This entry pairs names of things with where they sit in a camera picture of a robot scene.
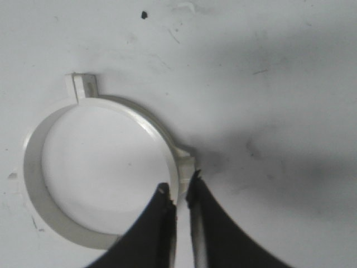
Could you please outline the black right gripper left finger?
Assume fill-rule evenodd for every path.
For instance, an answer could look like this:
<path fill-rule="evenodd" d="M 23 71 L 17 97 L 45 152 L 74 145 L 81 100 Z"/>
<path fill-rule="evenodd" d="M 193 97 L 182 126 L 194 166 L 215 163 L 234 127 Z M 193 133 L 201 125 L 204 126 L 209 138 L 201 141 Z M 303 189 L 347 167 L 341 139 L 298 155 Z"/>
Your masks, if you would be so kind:
<path fill-rule="evenodd" d="M 105 254 L 89 267 L 174 267 L 176 206 L 167 183 L 158 184 L 144 211 Z"/>

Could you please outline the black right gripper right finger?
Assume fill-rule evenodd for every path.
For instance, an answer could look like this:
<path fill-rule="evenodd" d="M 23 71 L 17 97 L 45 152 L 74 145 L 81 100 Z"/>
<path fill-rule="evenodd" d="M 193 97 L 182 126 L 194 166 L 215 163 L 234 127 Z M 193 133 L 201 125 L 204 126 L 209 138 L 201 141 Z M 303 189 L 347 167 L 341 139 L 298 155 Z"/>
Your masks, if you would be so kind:
<path fill-rule="evenodd" d="M 187 194 L 195 267 L 290 267 L 249 237 L 225 212 L 196 170 Z"/>

